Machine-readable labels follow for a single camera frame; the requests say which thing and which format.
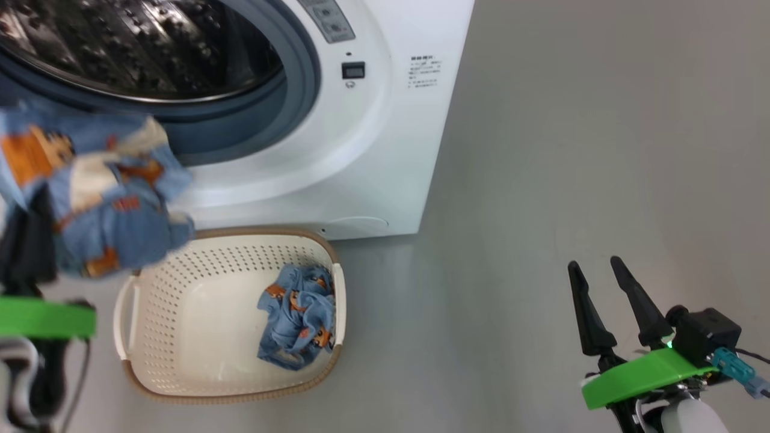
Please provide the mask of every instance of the green plastic part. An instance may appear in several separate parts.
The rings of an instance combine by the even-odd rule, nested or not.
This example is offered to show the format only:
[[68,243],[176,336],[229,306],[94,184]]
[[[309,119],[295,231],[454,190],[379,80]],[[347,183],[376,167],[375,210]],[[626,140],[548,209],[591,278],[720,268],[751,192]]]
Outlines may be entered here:
[[589,409],[599,409],[711,371],[716,368],[697,368],[667,347],[605,371],[583,387],[583,399]]
[[0,337],[91,338],[96,311],[30,297],[0,297]]

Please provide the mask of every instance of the gray label panel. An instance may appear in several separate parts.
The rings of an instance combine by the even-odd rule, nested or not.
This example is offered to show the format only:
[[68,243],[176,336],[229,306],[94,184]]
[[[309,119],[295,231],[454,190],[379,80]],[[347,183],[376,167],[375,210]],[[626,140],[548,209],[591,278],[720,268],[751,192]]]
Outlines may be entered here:
[[356,38],[353,28],[334,0],[299,0],[330,44]]

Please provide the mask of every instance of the white basket handle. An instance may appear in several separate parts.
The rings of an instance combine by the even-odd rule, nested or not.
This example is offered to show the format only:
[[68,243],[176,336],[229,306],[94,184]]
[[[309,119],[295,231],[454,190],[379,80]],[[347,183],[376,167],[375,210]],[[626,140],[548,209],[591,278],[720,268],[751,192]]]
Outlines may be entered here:
[[112,336],[115,338],[115,350],[118,351],[121,361],[129,358],[126,340],[123,338],[123,324],[126,322],[126,300],[129,298],[131,289],[139,289],[136,286],[136,277],[133,275],[129,277],[129,280],[120,289],[118,300],[115,302],[115,310],[112,312]]
[[332,280],[334,281],[336,317],[334,345],[342,344],[345,340],[345,325],[347,322],[347,294],[345,293],[345,273],[339,263],[334,264]]

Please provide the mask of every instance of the gray floor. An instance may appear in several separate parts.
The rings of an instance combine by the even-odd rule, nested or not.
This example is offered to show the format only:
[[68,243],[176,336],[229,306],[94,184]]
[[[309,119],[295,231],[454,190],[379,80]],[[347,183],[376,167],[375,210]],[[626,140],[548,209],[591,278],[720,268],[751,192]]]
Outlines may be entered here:
[[[595,360],[566,266],[629,355],[613,254],[661,309],[717,307],[770,354],[768,16],[763,0],[478,0],[422,231],[336,245],[349,336],[330,377],[279,401],[153,404],[103,314],[73,431],[612,433],[581,400]],[[732,431],[767,425],[734,384],[705,398]]]

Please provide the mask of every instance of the plastic basket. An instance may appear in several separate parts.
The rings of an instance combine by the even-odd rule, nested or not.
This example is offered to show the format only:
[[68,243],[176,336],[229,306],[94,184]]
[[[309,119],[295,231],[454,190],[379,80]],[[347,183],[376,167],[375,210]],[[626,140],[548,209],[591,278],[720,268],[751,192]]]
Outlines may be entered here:
[[[321,351],[299,371],[256,357],[267,323],[257,300],[287,263],[328,269],[336,300],[332,352]],[[299,230],[239,228],[199,232],[182,250],[132,276],[118,295],[113,331],[126,376],[146,396],[227,404],[318,385],[340,356],[345,318],[342,267],[323,238]]]

